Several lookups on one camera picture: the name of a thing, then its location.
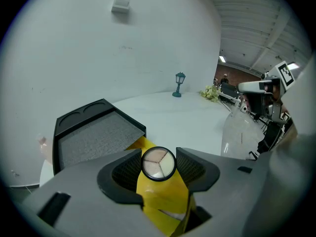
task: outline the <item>white table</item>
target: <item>white table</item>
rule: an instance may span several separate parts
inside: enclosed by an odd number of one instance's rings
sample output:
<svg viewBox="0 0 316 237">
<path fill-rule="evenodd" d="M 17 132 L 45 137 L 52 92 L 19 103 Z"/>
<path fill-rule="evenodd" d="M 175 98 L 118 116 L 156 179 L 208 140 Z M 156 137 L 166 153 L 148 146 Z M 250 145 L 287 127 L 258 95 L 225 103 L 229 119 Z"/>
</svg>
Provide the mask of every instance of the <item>white table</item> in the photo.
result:
<svg viewBox="0 0 316 237">
<path fill-rule="evenodd" d="M 154 93 L 128 98 L 114 105 L 147 128 L 147 138 L 158 146 L 176 152 L 176 147 L 191 148 L 220 155 L 223 127 L 230 112 L 198 93 Z M 53 177 L 52 165 L 44 162 L 40 186 Z"/>
</svg>

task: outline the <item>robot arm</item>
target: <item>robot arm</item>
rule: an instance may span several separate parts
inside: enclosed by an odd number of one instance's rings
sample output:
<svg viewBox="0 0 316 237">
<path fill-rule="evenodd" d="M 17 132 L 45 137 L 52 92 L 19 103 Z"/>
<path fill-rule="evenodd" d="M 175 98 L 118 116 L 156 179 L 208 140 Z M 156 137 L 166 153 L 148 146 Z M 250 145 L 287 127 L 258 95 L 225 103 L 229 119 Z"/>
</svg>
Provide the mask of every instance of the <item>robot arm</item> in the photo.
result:
<svg viewBox="0 0 316 237">
<path fill-rule="evenodd" d="M 294 76 L 285 61 L 274 66 L 269 72 L 262 74 L 261 81 L 243 82 L 237 90 L 247 95 L 249 106 L 255 113 L 266 116 L 274 122 L 286 123 L 280 118 L 282 103 L 280 98 L 295 82 Z M 280 91 L 279 99 L 273 96 L 273 88 Z"/>
</svg>

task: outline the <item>black cable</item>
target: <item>black cable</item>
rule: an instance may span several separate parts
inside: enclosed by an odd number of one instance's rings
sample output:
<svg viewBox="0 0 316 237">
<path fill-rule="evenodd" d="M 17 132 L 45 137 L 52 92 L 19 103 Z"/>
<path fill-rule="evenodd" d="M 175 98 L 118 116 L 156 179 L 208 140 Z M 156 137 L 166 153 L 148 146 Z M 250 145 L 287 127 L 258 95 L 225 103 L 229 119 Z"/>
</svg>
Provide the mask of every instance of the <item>black cable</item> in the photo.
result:
<svg viewBox="0 0 316 237">
<path fill-rule="evenodd" d="M 280 132 L 282 131 L 282 126 L 283 126 L 283 125 L 280 126 L 280 129 L 279 129 L 279 131 L 278 131 L 278 133 L 277 133 L 277 136 L 276 136 L 275 140 L 273 141 L 273 143 L 271 144 L 271 146 L 270 146 L 268 152 L 269 152 L 270 149 L 274 146 L 274 143 L 276 143 L 277 139 L 279 138 L 279 134 L 280 134 Z"/>
</svg>

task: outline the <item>black slot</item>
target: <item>black slot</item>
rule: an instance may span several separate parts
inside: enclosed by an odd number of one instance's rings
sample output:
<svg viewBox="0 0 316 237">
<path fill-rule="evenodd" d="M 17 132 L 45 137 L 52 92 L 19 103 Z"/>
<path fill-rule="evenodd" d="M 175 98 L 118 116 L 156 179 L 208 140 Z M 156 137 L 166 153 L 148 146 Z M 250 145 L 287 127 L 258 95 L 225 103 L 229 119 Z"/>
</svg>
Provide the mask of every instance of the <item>black slot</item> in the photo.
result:
<svg viewBox="0 0 316 237">
<path fill-rule="evenodd" d="M 38 213 L 38 216 L 53 227 L 69 199 L 70 195 L 56 192 Z"/>
<path fill-rule="evenodd" d="M 185 233 L 193 230 L 194 228 L 202 225 L 205 221 L 209 220 L 212 216 L 207 213 L 202 207 L 197 206 L 195 210 L 190 212 L 188 223 Z"/>
<path fill-rule="evenodd" d="M 250 174 L 251 171 L 252 171 L 252 168 L 248 168 L 248 167 L 245 167 L 245 166 L 241 166 L 241 167 L 238 168 L 238 170 Z"/>
</svg>

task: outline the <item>brick wall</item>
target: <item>brick wall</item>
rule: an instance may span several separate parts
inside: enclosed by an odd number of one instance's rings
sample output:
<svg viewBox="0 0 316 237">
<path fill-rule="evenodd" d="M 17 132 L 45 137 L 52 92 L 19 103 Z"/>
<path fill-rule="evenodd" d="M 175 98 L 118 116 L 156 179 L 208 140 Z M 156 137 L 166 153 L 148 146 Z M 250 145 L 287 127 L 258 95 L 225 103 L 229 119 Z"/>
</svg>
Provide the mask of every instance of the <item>brick wall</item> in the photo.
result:
<svg viewBox="0 0 316 237">
<path fill-rule="evenodd" d="M 218 79 L 219 82 L 224 77 L 224 74 L 227 74 L 227 79 L 229 80 L 229 84 L 234 85 L 234 86 L 236 86 L 238 83 L 241 83 L 241 82 L 261 80 L 259 77 L 253 76 L 241 70 L 217 64 L 215 77 Z"/>
</svg>

